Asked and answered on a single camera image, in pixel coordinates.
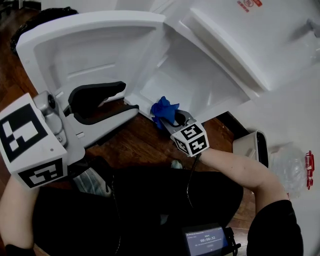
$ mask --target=red tag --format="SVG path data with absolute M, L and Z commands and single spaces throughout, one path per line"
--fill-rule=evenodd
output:
M 240 5 L 242 7 L 242 9 L 244 9 L 247 13 L 249 12 L 249 9 L 241 2 L 241 1 L 237 1 L 238 5 Z
M 262 6 L 262 2 L 260 0 L 253 0 L 253 1 L 258 7 Z

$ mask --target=human arm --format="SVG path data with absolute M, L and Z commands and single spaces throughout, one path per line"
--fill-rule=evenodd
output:
M 295 211 L 275 174 L 258 161 L 211 148 L 200 160 L 254 193 L 256 216 L 248 232 L 248 256 L 304 254 Z
M 4 245 L 34 246 L 32 218 L 39 189 L 27 189 L 10 177 L 0 201 L 0 234 Z
M 288 196 L 277 176 L 263 164 L 245 156 L 208 148 L 200 161 L 216 169 L 255 195 L 255 212 Z

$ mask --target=white bin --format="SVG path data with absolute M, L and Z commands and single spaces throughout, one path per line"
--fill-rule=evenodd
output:
M 233 141 L 232 151 L 236 155 L 255 159 L 269 167 L 267 140 L 262 131 L 256 130 L 247 136 L 236 139 Z

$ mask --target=forearm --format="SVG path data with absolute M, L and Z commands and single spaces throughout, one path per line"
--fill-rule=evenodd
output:
M 32 218 L 39 189 L 29 190 L 10 178 L 0 201 L 0 234 L 5 245 L 34 246 Z
M 256 160 L 212 148 L 202 152 L 200 160 L 254 192 L 257 213 L 273 202 L 288 199 L 277 176 Z
M 251 191 L 271 175 L 268 169 L 258 161 L 212 148 L 202 152 L 200 161 Z

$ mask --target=white plastic container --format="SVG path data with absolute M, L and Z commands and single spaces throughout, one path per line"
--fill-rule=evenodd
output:
M 319 63 L 318 39 L 301 34 L 307 19 L 319 17 L 314 1 L 245 2 L 168 0 L 157 3 L 161 14 L 71 15 L 25 32 L 16 50 L 37 92 L 59 102 L 78 86 L 123 81 L 126 89 L 106 101 L 124 98 L 151 118 L 165 96 L 202 123 Z
M 269 167 L 267 139 L 262 131 L 256 130 L 247 136 L 236 139 L 233 141 L 232 151 L 236 155 L 255 159 Z

